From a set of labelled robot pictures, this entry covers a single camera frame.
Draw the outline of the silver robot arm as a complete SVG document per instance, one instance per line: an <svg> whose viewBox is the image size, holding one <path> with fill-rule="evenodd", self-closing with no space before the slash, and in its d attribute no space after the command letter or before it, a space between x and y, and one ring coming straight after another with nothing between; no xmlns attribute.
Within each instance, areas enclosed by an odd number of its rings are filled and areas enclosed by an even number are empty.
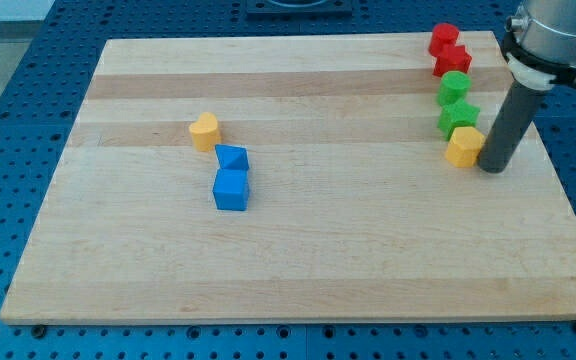
<svg viewBox="0 0 576 360"><path fill-rule="evenodd" d="M502 55L519 84L576 89L576 0L523 0L505 31Z"/></svg>

